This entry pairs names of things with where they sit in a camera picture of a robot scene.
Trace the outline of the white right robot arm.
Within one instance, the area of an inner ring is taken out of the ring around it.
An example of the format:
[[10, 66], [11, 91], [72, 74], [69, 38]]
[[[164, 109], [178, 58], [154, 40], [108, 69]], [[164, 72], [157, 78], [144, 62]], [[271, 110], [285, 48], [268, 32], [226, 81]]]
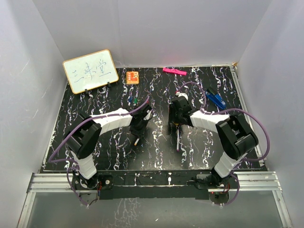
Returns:
[[169, 105], [169, 123], [203, 128], [217, 133], [223, 154], [212, 168], [211, 174], [201, 183], [223, 188], [236, 165], [258, 145], [258, 138], [241, 114], [208, 114], [190, 106], [184, 96], [174, 99]]

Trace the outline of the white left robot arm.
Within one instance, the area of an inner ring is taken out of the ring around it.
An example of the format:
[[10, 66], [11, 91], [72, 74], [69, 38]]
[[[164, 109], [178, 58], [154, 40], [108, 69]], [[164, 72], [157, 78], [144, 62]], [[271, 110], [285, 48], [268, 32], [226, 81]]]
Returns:
[[72, 127], [73, 134], [66, 137], [66, 145], [77, 162], [83, 186], [92, 190], [98, 184], [93, 152], [99, 136], [116, 128], [129, 127], [131, 134], [136, 137], [136, 145], [151, 118], [152, 108], [147, 102], [132, 111], [119, 108], [104, 115], [80, 115]]

